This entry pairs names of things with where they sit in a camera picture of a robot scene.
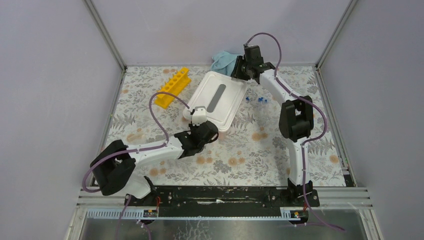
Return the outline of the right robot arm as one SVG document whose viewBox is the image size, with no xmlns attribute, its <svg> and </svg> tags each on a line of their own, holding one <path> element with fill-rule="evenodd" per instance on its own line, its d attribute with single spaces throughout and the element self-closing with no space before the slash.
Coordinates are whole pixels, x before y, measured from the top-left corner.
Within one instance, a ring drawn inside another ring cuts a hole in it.
<svg viewBox="0 0 424 240">
<path fill-rule="evenodd" d="M 265 62 L 260 47 L 244 45 L 244 55 L 236 58 L 231 77 L 239 80 L 255 80 L 276 99 L 281 106 L 278 128 L 287 139 L 290 174 L 287 180 L 287 201 L 301 205 L 313 190 L 309 172 L 308 143 L 314 128 L 314 114 L 309 96 L 301 97 L 287 85 L 277 73 L 276 67 Z"/>
</svg>

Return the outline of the white plastic bin lid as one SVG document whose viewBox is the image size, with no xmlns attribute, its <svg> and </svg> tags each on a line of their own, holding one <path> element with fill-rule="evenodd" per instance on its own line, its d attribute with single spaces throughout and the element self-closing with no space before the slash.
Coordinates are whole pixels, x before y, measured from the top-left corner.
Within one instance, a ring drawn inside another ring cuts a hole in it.
<svg viewBox="0 0 424 240">
<path fill-rule="evenodd" d="M 183 110 L 183 117 L 190 121 L 193 109 L 204 107 L 207 120 L 214 123 L 220 133 L 225 133 L 230 129 L 247 88 L 244 80 L 209 71 L 188 101 L 189 108 Z"/>
</svg>

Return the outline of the light blue cloth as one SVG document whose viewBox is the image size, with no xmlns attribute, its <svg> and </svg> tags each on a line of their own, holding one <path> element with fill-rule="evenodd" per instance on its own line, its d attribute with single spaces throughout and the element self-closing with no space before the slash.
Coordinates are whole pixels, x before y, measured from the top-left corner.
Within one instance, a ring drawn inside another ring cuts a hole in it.
<svg viewBox="0 0 424 240">
<path fill-rule="evenodd" d="M 212 56 L 210 71 L 230 76 L 235 68 L 238 54 L 221 51 Z"/>
</svg>

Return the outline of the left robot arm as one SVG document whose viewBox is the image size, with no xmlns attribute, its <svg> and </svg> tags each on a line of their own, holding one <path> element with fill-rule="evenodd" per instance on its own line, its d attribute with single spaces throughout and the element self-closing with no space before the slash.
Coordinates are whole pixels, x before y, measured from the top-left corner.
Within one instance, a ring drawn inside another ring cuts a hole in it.
<svg viewBox="0 0 424 240">
<path fill-rule="evenodd" d="M 137 167 L 178 160 L 200 153 L 204 146 L 213 143 L 219 130 L 211 121 L 189 125 L 189 130 L 174 134 L 162 141 L 129 146 L 122 140 L 110 143 L 89 165 L 98 191 L 103 196 L 125 193 L 148 206 L 155 200 L 154 186 L 147 177 L 137 177 Z"/>
</svg>

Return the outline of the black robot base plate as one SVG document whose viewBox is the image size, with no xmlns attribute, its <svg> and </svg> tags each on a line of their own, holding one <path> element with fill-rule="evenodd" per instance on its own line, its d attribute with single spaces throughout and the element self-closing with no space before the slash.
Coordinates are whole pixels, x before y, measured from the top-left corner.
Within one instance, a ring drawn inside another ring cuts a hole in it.
<svg viewBox="0 0 424 240">
<path fill-rule="evenodd" d="M 161 218 L 281 217 L 281 209 L 303 212 L 319 207 L 318 192 L 303 197 L 274 186 L 157 186 L 146 197 L 131 197 L 131 207 L 152 207 Z"/>
</svg>

